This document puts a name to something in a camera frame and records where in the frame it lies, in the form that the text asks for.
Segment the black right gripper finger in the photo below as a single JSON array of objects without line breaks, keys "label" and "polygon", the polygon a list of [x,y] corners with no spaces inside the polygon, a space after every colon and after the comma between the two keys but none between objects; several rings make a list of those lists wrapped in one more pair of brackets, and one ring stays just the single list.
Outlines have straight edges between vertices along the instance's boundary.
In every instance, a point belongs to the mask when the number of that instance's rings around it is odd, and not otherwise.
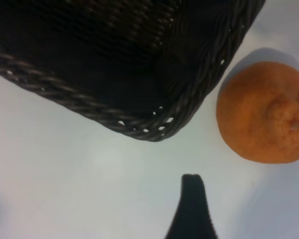
[{"label": "black right gripper finger", "polygon": [[218,239],[200,175],[182,176],[180,200],[166,238]]}]

